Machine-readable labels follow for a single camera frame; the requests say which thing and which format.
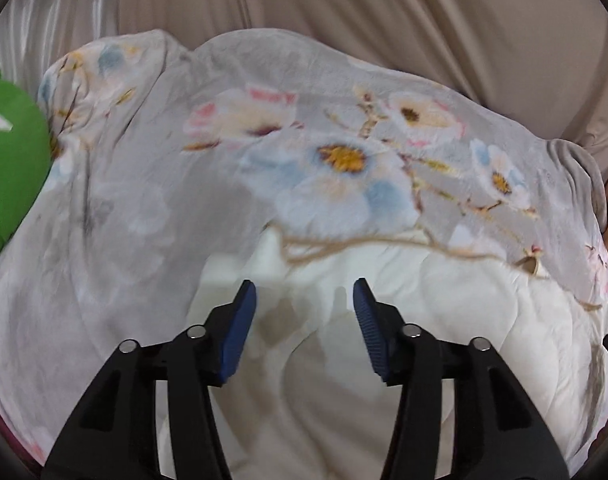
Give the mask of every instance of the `quilted white fabric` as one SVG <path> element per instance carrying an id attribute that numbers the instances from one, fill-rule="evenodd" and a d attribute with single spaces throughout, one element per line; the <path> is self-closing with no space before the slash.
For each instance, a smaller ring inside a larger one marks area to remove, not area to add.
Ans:
<path id="1" fill-rule="evenodd" d="M 488 338 L 543 415 L 573 474 L 608 417 L 608 310 L 586 312 L 539 266 L 457 258 L 420 246 L 369 243 L 304 266 L 282 257 L 270 228 L 246 263 L 214 254 L 187 326 L 228 303 L 241 281 L 258 310 L 238 373 L 212 390 L 223 448 L 236 479 L 379 478 L 399 403 L 373 373 L 353 311 L 366 278 L 379 301 L 437 338 Z M 452 382 L 442 396 L 437 477 L 450 472 Z M 172 476 L 168 424 L 162 472 Z"/>

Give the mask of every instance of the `white satin fabric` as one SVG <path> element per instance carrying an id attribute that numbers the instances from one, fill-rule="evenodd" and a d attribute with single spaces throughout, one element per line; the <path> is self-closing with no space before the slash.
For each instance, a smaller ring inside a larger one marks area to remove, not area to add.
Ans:
<path id="1" fill-rule="evenodd" d="M 0 14 L 0 68 L 31 96 L 61 56 L 117 33 L 118 0 L 10 0 Z"/>

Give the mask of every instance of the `blue gripper pad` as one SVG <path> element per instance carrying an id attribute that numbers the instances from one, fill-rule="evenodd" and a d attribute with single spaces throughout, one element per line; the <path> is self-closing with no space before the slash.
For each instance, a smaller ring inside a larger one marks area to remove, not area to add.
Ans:
<path id="1" fill-rule="evenodd" d="M 220 380 L 225 383 L 238 370 L 239 359 L 244 349 L 244 343 L 255 315 L 257 292 L 255 285 L 244 280 L 238 294 L 233 300 L 235 312 L 230 321 L 228 333 L 220 347 Z"/>
<path id="2" fill-rule="evenodd" d="M 353 307 L 373 371 L 382 378 L 382 381 L 387 382 L 390 376 L 388 347 L 378 322 L 376 311 L 378 303 L 364 278 L 360 278 L 353 285 Z"/>

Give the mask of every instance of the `orange flower center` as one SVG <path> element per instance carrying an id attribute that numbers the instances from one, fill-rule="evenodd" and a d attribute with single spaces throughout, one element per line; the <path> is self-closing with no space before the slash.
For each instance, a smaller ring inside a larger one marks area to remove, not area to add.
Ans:
<path id="1" fill-rule="evenodd" d="M 357 148 L 332 144 L 318 148 L 318 153 L 337 173 L 361 173 L 366 167 L 366 155 Z"/>
<path id="2" fill-rule="evenodd" d="M 492 179 L 493 186 L 495 186 L 495 189 L 497 189 L 500 193 L 504 195 L 510 195 L 513 192 L 511 184 L 508 183 L 508 180 L 504 177 L 503 174 L 494 171 Z"/>
<path id="3" fill-rule="evenodd" d="M 400 112 L 402 113 L 408 124 L 415 124 L 418 123 L 420 120 L 420 114 L 412 108 L 402 108 Z"/>

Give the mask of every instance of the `pink flower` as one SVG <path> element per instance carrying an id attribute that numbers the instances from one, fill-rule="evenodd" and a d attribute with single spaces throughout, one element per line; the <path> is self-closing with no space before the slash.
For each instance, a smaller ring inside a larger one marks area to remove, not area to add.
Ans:
<path id="1" fill-rule="evenodd" d="M 395 92 L 385 105 L 392 121 L 404 133 L 406 144 L 430 148 L 464 136 L 464 124 L 449 109 L 417 92 Z"/>
<path id="2" fill-rule="evenodd" d="M 603 303 L 608 303 L 608 253 L 603 243 L 597 247 L 586 245 L 586 259 L 593 274 L 593 292 Z"/>
<path id="3" fill-rule="evenodd" d="M 259 86 L 230 89 L 199 105 L 184 123 L 184 132 L 198 144 L 254 140 L 298 126 L 297 94 Z"/>

